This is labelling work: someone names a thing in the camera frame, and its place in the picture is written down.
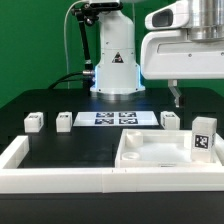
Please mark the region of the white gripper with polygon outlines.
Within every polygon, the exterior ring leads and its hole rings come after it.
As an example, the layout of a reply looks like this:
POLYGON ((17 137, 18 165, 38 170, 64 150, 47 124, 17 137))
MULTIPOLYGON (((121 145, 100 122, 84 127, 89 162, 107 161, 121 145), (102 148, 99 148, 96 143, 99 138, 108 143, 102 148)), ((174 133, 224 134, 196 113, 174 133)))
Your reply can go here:
MULTIPOLYGON (((177 0, 148 14, 141 44, 144 78, 224 79, 224 0, 177 0)), ((177 80, 168 88, 180 106, 177 80)))

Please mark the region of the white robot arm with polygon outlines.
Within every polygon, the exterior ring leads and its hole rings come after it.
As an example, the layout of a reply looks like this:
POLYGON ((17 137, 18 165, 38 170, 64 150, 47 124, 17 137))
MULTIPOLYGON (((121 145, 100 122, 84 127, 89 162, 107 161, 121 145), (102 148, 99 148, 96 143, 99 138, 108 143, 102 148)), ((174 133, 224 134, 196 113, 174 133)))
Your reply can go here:
POLYGON ((166 80, 175 97, 181 79, 224 79, 224 0, 176 0, 145 17, 149 33, 135 60, 134 24, 122 0, 89 0, 100 21, 96 95, 114 100, 144 88, 140 79, 166 80))

